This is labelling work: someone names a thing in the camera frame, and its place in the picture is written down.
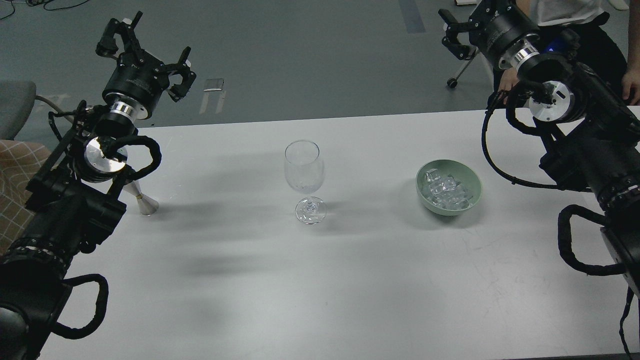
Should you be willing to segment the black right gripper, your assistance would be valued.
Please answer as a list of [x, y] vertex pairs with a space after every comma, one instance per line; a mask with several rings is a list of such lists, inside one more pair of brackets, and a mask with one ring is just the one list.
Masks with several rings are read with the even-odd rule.
[[[444, 45], [458, 60], [471, 60], [476, 47], [494, 69], [534, 69], [542, 63], [537, 49], [540, 30], [514, 0], [481, 0], [475, 20], [458, 22], [448, 9], [439, 9], [445, 23]], [[462, 44], [459, 34], [475, 31], [475, 46]]]

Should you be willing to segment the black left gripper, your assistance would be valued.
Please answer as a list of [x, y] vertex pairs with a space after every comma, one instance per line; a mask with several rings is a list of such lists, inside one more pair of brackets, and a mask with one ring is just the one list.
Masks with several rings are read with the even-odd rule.
[[[197, 75], [192, 71], [188, 59], [192, 50], [189, 46], [184, 48], [176, 63], [170, 64], [164, 64], [162, 60], [143, 51], [135, 35], [135, 28], [142, 16], [143, 12], [138, 11], [133, 19], [110, 19], [96, 44], [96, 54], [117, 60], [116, 68], [102, 91], [103, 100], [113, 103], [117, 96], [135, 100], [140, 109], [138, 118], [148, 119], [153, 116], [164, 91], [177, 103], [185, 98]], [[119, 52], [117, 35], [122, 41], [123, 52]], [[161, 75], [156, 71], [160, 66], [165, 81], [160, 79]], [[181, 82], [170, 83], [172, 76], [179, 76]]]

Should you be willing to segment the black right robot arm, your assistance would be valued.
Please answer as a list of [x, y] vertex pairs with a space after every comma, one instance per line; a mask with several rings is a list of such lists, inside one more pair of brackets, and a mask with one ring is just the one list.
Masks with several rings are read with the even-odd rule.
[[[514, 69], [518, 82], [494, 93], [482, 125], [482, 152], [491, 168], [514, 185], [594, 194], [602, 213], [571, 204], [558, 214], [558, 252], [564, 262], [589, 276], [624, 276], [626, 303], [619, 336], [628, 357], [624, 322], [639, 297], [639, 119], [598, 73], [579, 59], [581, 35], [609, 18], [591, 23], [539, 26], [514, 0], [481, 0], [460, 22], [439, 9], [445, 23], [442, 44], [460, 60], [477, 53], [498, 70]], [[506, 100], [507, 122], [519, 132], [539, 137], [546, 150], [540, 169], [553, 185], [505, 173], [487, 148], [489, 120]], [[578, 260], [572, 248], [571, 219], [598, 224], [614, 264]]]

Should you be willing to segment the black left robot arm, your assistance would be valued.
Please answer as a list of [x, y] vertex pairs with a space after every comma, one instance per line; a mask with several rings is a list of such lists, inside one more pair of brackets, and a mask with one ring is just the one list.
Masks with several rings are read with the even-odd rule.
[[109, 284], [102, 275], [67, 278], [73, 257], [96, 250], [126, 212], [119, 196], [162, 162], [157, 141], [138, 134], [135, 121], [153, 115], [161, 96], [182, 100], [196, 79], [185, 47], [165, 63], [140, 45], [142, 18], [110, 19], [96, 45], [116, 68], [102, 92], [103, 105], [80, 101], [71, 127], [27, 183], [25, 207], [34, 217], [1, 256], [1, 358], [36, 360], [50, 335], [69, 340], [95, 332], [106, 316]]

